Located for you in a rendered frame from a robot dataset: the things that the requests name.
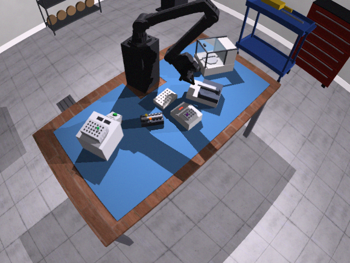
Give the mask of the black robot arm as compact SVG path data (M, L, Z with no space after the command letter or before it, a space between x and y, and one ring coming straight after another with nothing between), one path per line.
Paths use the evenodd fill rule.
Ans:
M152 40L151 36L145 32L150 26L199 12L204 12L205 14L175 44L167 49L164 56L164 60L170 65L172 64L176 70L182 68L184 65L179 70L183 76L187 76L190 71L198 72L199 65L194 61L193 56L188 52L180 53L207 28L218 22L220 11L211 0L196 0L156 13L141 13L132 25L133 34L132 38L128 40L128 43L138 48Z

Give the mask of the white tube rack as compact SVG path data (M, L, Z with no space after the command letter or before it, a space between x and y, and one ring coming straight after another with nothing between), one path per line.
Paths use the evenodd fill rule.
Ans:
M177 99L177 94L169 89L165 89L162 93L153 99L153 102L164 110L175 99Z

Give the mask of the blue bench mat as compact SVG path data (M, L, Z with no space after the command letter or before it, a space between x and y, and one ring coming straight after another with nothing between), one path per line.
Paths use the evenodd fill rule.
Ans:
M121 84L54 131L72 163L117 221L180 170L270 85L238 61L233 71L208 76L194 72L197 81L223 84L217 107L212 107L186 98L191 84L179 81L181 75L172 64L163 59L159 70L166 83L142 99ZM163 110L153 99L166 88L177 99ZM190 130L170 115L182 102L203 113ZM122 115L124 136L108 160L84 149L76 138L93 111ZM164 124L141 126L140 115L158 112Z

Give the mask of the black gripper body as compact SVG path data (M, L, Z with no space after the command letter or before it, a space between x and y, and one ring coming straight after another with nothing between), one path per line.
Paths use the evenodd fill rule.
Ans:
M183 67L184 67L184 66L183 66ZM182 68L183 68L183 67L182 67ZM192 76L193 73L190 71L189 74L188 74L187 76L183 76L183 75L180 73L180 71L179 71L179 70L181 70L182 68L180 68L180 69L177 70L177 71L179 72L179 74L181 75L180 78L179 78L179 81L182 81L182 80L187 80L187 81L188 81L188 80L191 78L191 76Z

